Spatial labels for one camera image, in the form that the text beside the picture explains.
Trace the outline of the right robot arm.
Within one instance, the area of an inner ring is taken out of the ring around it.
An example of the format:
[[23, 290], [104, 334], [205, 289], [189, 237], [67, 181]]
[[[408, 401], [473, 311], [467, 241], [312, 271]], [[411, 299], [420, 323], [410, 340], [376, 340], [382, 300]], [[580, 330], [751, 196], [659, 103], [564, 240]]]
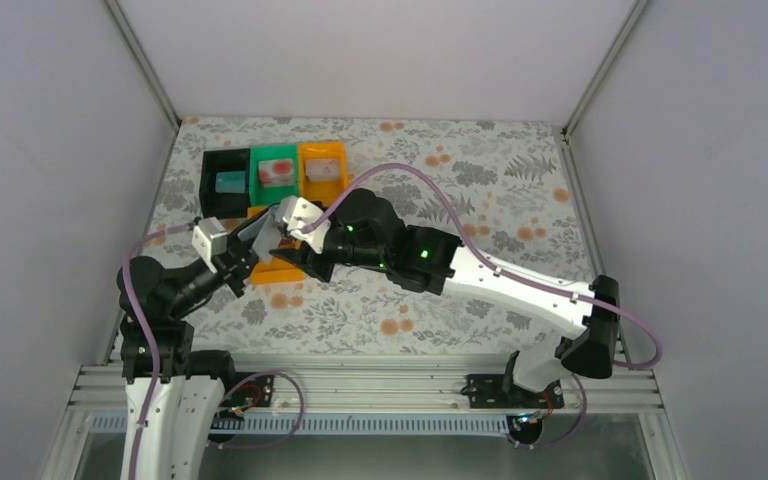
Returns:
[[604, 275], [590, 283], [567, 281], [473, 251], [456, 235], [406, 224], [388, 200], [367, 189], [350, 192], [332, 213], [287, 197], [273, 218], [278, 231], [300, 245], [272, 255], [321, 282], [329, 282], [338, 265], [364, 268], [404, 290], [479, 300], [558, 333], [555, 344], [510, 355], [504, 373], [510, 385], [540, 392], [570, 375], [613, 374], [619, 321], [610, 309], [618, 284]]

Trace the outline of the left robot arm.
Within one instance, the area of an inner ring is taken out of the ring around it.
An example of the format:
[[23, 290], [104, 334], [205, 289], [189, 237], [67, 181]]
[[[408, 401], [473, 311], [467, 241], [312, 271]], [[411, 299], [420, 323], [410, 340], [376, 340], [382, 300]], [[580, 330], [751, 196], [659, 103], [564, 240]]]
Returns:
[[258, 261], [253, 243], [230, 235], [224, 252], [167, 269], [131, 250], [117, 276], [125, 320], [120, 351], [126, 381], [124, 479], [192, 479], [217, 407], [233, 385], [229, 352], [192, 348], [185, 318], [222, 287], [242, 296]]

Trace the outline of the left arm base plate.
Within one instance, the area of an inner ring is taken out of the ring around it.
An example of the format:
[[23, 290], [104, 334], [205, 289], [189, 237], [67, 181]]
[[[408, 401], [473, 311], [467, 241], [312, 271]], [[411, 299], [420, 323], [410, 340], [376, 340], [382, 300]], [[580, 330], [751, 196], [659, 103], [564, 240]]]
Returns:
[[248, 380], [253, 372], [237, 372], [230, 377], [226, 393], [220, 401], [221, 408], [266, 408], [272, 404], [274, 376], [263, 375]]

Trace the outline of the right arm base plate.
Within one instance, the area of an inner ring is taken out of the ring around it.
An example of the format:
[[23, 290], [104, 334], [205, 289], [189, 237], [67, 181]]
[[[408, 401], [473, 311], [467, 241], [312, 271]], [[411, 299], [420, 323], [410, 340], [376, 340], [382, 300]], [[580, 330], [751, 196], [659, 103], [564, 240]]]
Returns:
[[533, 392], [519, 387], [501, 374], [471, 374], [460, 389], [471, 409], [559, 409], [565, 406], [560, 382]]

